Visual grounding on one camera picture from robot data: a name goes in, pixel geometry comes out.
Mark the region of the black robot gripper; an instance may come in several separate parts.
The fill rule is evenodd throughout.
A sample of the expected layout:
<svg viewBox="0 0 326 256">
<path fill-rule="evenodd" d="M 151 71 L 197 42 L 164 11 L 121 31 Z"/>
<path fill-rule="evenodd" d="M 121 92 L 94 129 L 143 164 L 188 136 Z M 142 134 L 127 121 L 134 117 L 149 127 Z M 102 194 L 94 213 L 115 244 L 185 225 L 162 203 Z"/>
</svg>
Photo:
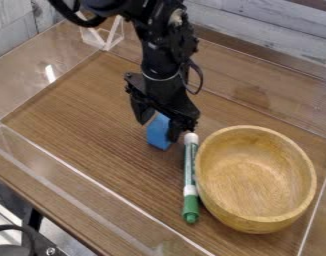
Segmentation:
<svg viewBox="0 0 326 256">
<path fill-rule="evenodd" d="M 200 109 L 188 96 L 182 78 L 155 81 L 142 73 L 127 73 L 125 80 L 137 121 L 145 125 L 155 111 L 165 114 L 172 119 L 169 140 L 176 143 L 186 130 L 196 130 L 201 116 Z"/>
</svg>

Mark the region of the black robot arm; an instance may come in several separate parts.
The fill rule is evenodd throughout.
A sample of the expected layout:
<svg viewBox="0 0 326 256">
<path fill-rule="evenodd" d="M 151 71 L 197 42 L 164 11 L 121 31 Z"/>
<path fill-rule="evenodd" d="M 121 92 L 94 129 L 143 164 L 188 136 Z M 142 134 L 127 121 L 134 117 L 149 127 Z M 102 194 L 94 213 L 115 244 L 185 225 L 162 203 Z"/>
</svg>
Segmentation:
<svg viewBox="0 0 326 256">
<path fill-rule="evenodd" d="M 189 73 L 201 68 L 193 61 L 200 39 L 185 0 L 78 0 L 93 13 L 90 19 L 81 18 L 65 0 L 49 2 L 81 27 L 94 28 L 114 16 L 133 24 L 142 45 L 141 71 L 125 75 L 133 111 L 142 124 L 157 112 L 168 116 L 166 138 L 176 142 L 184 132 L 196 130 L 201 117 L 188 89 Z"/>
</svg>

